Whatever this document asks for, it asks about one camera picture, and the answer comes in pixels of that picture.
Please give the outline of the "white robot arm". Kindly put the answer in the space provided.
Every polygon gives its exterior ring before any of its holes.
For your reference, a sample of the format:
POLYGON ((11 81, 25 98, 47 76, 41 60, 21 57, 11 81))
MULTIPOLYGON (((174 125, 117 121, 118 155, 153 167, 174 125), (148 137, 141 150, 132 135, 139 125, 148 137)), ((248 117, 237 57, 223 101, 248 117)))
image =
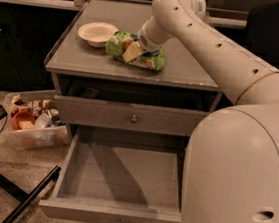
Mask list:
POLYGON ((152 0, 132 60, 176 37, 231 102, 186 150, 181 223, 279 223, 279 70, 203 22, 204 0, 152 0))

